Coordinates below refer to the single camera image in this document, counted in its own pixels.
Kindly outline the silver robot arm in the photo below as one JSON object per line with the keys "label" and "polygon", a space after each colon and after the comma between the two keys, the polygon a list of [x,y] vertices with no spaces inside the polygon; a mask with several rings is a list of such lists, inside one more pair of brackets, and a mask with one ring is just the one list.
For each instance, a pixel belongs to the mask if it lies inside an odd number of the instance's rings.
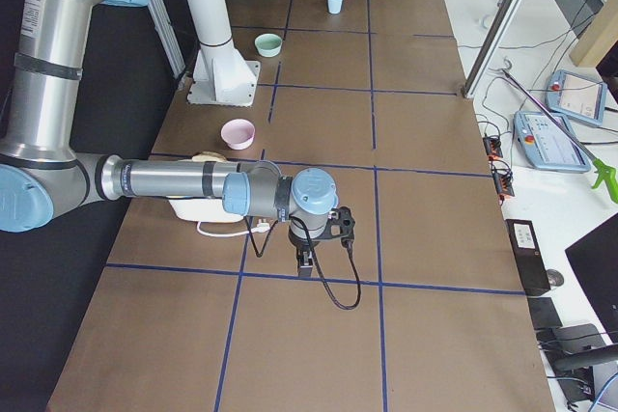
{"label": "silver robot arm", "polygon": [[25,0],[6,135],[1,141],[1,228],[23,233],[80,206],[121,197],[218,199],[245,218],[288,223],[298,273],[320,271],[315,247],[349,246],[350,213],[330,174],[309,168],[289,177],[268,161],[142,161],[77,153],[70,132],[92,9],[149,0]]}

